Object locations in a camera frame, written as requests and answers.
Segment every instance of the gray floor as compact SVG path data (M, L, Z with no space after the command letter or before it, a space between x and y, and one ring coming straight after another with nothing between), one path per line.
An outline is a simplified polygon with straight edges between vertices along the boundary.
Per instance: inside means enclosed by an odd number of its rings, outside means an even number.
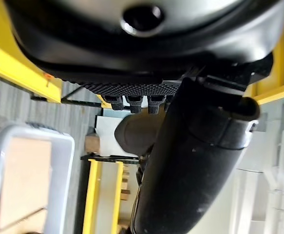
M62 93L71 92L76 87L78 85L64 82ZM96 95L86 89L70 98L100 102ZM80 175L79 157L83 154L84 138L89 127L94 126L95 116L99 112L100 108L31 101L27 92L0 81L0 124L6 121L38 122L69 133L75 139L76 149L64 228L66 234L72 234L74 228Z

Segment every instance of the white plastic bin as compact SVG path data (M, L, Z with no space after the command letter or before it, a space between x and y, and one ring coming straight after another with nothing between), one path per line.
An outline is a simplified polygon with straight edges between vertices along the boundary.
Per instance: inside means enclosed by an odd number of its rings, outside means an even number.
M8 123L0 127L0 191L4 173L5 152L11 138L47 140L52 144L51 180L44 234L63 234L71 167L75 151L74 139L39 124Z

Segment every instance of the yellow metal frame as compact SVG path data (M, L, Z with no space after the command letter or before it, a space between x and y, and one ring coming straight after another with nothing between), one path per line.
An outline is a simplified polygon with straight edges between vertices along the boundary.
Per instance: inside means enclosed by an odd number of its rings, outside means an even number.
M85 204L82 234L94 234L96 225L96 213L98 206L99 187L102 165L101 163L90 159L90 175Z
M114 196L114 214L113 214L111 234L117 234L119 210L120 210L121 184L122 184L122 175L123 175L123 162L116 162L116 163L118 163L119 166L117 173L116 191Z
M62 81L46 77L18 49L2 0L0 0L0 77L49 101L60 103Z
M102 171L102 162L89 159L91 162L87 198L83 219L82 234L94 234L96 225L96 215L98 206L98 197L100 191L100 177ZM114 212L112 220L111 234L117 234L119 210L120 210L120 197L121 197L121 183L123 175L123 162L116 162L118 165L117 181L114 197Z

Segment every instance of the round hole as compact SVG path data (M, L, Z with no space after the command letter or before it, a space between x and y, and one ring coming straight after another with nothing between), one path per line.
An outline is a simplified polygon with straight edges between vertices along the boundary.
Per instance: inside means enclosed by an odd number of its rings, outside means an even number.
M159 7L136 6L124 12L121 27L131 35L150 37L160 31L163 20L164 15Z

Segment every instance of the small orange sticker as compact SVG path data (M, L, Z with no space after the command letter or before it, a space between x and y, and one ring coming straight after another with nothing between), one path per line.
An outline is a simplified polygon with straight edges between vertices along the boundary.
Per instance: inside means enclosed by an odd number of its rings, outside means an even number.
M50 74L48 74L48 73L46 73L46 72L44 72L43 75L44 75L44 77L45 77L47 80L52 80L52 79L54 78L54 76L52 76L52 75L50 75Z

